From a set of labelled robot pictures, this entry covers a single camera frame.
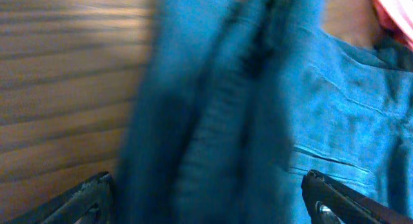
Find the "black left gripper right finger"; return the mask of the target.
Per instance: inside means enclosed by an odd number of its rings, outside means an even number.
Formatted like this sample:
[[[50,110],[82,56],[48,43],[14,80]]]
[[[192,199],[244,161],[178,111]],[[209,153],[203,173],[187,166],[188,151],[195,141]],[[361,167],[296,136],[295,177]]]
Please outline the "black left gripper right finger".
[[[301,182],[302,197],[312,224],[412,224],[412,219],[317,170]]]

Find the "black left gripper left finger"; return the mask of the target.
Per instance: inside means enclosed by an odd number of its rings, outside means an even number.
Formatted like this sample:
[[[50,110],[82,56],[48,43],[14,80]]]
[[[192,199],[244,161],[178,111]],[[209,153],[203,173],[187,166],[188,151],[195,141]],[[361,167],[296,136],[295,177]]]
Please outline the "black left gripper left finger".
[[[109,224],[113,222],[114,180],[99,172],[6,224]]]

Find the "navy blue shorts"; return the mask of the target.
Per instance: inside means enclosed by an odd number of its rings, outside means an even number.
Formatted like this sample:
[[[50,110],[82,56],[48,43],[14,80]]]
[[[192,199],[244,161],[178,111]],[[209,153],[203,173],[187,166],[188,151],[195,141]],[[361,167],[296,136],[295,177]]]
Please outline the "navy blue shorts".
[[[157,0],[117,223],[309,223],[316,169],[412,215],[412,52],[320,28],[323,0]]]

